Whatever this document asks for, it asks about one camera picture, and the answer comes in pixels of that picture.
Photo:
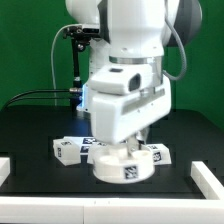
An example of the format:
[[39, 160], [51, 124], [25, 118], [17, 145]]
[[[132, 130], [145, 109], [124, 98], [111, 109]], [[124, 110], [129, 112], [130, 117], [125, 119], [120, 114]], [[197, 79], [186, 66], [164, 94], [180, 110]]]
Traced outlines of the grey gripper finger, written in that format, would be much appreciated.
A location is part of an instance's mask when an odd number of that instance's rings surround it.
[[147, 142], [148, 134], [149, 134], [149, 128], [142, 129], [140, 131], [139, 141], [145, 144]]
[[128, 154], [132, 155], [133, 152], [139, 149], [139, 142], [135, 136], [131, 136], [127, 139]]

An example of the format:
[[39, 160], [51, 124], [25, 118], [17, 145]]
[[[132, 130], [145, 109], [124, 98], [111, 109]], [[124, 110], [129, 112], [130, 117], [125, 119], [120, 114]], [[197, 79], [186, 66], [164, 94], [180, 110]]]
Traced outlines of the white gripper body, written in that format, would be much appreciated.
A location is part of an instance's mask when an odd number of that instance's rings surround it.
[[147, 96], [140, 92], [126, 96], [96, 93], [91, 103], [92, 134], [98, 141], [114, 145], [166, 116], [170, 109], [167, 77]]

